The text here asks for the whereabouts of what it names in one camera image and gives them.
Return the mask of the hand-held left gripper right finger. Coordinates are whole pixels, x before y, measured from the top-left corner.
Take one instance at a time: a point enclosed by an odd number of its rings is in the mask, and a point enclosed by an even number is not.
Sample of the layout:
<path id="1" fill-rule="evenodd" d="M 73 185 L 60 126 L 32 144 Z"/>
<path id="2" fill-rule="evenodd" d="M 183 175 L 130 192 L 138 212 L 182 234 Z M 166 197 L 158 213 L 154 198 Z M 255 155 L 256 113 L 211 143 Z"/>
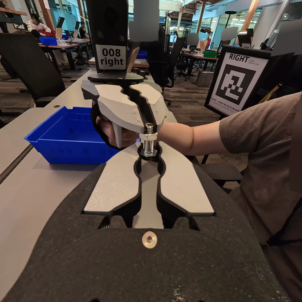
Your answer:
<path id="1" fill-rule="evenodd" d="M 186 217 L 212 216 L 214 209 L 198 178 L 193 164 L 177 150 L 159 142 L 158 156 L 158 210 L 163 215 L 176 216 L 167 204 Z"/>

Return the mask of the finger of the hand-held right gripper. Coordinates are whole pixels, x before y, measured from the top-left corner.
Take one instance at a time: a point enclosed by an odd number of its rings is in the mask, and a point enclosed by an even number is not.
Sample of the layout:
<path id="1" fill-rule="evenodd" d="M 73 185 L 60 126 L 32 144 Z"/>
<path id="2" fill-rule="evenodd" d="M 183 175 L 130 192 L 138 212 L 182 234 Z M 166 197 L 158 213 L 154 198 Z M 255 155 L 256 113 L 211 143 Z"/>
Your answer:
<path id="1" fill-rule="evenodd" d="M 138 105 L 122 92 L 122 87 L 108 84 L 94 86 L 99 94 L 97 102 L 100 112 L 112 122 L 116 133 L 121 133 L 122 128 L 144 133 Z"/>
<path id="2" fill-rule="evenodd" d="M 165 102 L 162 94 L 148 84 L 135 84 L 129 87 L 129 97 L 138 107 L 143 126 L 151 123 L 154 131 L 159 131 L 165 118 Z"/>

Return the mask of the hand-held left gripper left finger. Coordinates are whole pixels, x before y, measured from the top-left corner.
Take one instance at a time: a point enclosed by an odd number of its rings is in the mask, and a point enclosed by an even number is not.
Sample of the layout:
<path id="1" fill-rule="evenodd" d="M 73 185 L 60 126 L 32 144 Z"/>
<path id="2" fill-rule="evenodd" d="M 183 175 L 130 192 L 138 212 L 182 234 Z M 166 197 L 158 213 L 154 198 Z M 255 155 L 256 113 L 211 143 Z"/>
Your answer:
<path id="1" fill-rule="evenodd" d="M 113 214 L 139 194 L 139 177 L 134 166 L 139 159 L 140 142 L 127 147 L 111 157 L 94 187 L 84 213 Z"/>

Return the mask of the thick short steel bolt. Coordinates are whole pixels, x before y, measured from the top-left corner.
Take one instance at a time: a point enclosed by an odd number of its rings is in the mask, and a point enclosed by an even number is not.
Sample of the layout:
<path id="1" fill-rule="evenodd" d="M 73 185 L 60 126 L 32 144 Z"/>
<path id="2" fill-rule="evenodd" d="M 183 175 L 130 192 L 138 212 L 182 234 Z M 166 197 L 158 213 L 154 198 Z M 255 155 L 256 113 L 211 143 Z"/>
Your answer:
<path id="1" fill-rule="evenodd" d="M 154 126 L 152 123 L 146 123 L 144 132 L 146 134 L 153 134 L 156 133 L 154 131 Z M 144 141 L 144 147 L 141 150 L 141 155 L 145 158 L 149 159 L 151 157 L 154 157 L 156 155 L 157 151 L 154 150 L 154 141 Z"/>

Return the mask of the blue plastic bin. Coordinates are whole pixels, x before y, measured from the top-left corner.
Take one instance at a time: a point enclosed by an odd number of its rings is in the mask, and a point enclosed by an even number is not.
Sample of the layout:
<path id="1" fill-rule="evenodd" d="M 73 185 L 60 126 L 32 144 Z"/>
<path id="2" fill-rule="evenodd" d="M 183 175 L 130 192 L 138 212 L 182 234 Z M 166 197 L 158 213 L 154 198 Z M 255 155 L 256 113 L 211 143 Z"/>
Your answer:
<path id="1" fill-rule="evenodd" d="M 106 163 L 119 150 L 109 147 L 96 132 L 91 108 L 61 107 L 24 137 L 48 163 Z"/>

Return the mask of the person's right forearm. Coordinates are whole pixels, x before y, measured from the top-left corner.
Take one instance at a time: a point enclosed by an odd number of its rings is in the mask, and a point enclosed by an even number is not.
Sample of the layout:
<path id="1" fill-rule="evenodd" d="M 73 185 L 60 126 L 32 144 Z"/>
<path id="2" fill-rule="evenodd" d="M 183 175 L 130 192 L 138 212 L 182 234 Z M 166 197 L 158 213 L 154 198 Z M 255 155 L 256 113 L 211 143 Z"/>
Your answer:
<path id="1" fill-rule="evenodd" d="M 220 121 L 190 127 L 180 123 L 164 122 L 157 135 L 158 142 L 164 142 L 186 156 L 227 154 L 220 137 Z"/>

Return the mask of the person's right hand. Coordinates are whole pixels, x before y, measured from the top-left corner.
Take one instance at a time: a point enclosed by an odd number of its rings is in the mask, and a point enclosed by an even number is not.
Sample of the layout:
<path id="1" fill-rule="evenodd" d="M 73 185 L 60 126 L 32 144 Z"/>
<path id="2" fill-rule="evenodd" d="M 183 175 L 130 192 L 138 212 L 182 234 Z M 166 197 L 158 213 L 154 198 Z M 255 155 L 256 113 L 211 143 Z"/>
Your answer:
<path id="1" fill-rule="evenodd" d="M 100 114 L 96 117 L 96 125 L 97 128 L 100 129 L 104 135 L 108 138 L 108 142 L 110 145 L 117 147 L 116 139 L 115 139 L 115 132 L 112 125 L 112 122 L 106 118 L 104 115 Z M 121 147 L 127 148 L 134 144 L 137 139 L 139 138 L 139 134 L 135 133 L 131 130 L 122 128 L 122 141 Z"/>

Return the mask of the wooden top desk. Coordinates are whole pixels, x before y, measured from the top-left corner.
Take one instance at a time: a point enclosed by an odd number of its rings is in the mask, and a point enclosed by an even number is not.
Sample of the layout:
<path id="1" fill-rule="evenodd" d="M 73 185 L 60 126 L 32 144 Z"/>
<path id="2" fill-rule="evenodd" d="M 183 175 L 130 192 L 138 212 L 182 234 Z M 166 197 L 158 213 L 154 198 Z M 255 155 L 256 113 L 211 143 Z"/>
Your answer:
<path id="1" fill-rule="evenodd" d="M 51 56 L 53 65 L 60 75 L 61 75 L 61 71 L 59 69 L 58 62 L 54 55 L 53 52 L 54 50 L 63 50 L 63 52 L 65 52 L 70 66 L 70 67 L 66 67 L 65 70 L 74 70 L 74 71 L 82 70 L 82 68 L 75 67 L 74 60 L 72 57 L 72 51 L 77 50 L 78 44 L 59 44 L 56 46 L 46 46 L 42 43 L 39 43 L 38 45 L 43 49 L 44 52 L 48 53 Z"/>

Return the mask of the small blue storage bin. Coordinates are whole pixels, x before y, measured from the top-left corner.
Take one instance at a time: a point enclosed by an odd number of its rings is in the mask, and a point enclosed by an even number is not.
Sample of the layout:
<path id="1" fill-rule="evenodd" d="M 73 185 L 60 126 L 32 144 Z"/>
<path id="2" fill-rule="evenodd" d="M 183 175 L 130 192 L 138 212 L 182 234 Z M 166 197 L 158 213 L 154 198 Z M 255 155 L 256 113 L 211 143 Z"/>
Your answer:
<path id="1" fill-rule="evenodd" d="M 127 59 L 131 55 L 130 52 L 132 52 L 132 50 L 127 51 L 127 57 L 126 57 Z M 146 57 L 147 57 L 147 51 L 139 49 L 136 59 L 146 59 Z"/>
<path id="2" fill-rule="evenodd" d="M 57 44 L 57 39 L 53 37 L 39 37 L 40 43 L 45 45 L 45 46 L 58 46 Z"/>

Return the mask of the black office chair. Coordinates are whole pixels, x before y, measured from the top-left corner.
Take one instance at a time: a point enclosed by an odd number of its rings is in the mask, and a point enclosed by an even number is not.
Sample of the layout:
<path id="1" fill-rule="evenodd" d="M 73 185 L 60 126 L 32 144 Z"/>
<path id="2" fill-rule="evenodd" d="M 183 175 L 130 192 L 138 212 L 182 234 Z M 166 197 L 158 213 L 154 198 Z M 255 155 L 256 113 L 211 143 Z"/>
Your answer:
<path id="1" fill-rule="evenodd" d="M 62 77 L 32 33 L 1 33 L 0 54 L 29 90 L 37 108 L 65 91 Z"/>
<path id="2" fill-rule="evenodd" d="M 164 82 L 162 87 L 163 96 L 165 88 L 173 88 L 174 86 L 174 69 L 176 66 L 177 59 L 179 58 L 179 55 L 185 44 L 185 39 L 185 37 L 178 37 L 176 39 L 176 43 L 173 46 L 173 49 L 167 57 L 167 62 L 165 64 L 164 71 Z"/>

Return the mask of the grey trash can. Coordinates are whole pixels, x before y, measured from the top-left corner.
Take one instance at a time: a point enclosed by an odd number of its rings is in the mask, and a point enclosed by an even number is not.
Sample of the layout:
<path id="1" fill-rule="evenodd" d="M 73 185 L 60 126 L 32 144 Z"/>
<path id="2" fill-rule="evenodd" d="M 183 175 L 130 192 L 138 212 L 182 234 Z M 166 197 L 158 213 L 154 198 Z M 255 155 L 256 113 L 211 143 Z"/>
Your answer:
<path id="1" fill-rule="evenodd" d="M 211 84 L 214 72 L 211 71 L 199 71 L 195 85 L 197 87 L 208 88 Z"/>

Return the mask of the black framed marker sign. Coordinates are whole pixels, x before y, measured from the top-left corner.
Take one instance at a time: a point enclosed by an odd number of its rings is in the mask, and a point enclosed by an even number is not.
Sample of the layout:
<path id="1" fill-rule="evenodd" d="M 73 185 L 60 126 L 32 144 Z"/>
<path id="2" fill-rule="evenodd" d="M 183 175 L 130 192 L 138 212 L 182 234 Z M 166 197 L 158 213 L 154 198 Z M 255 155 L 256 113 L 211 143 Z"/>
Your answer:
<path id="1" fill-rule="evenodd" d="M 204 107 L 226 117 L 254 106 L 273 65 L 270 57 L 271 51 L 223 46 Z"/>

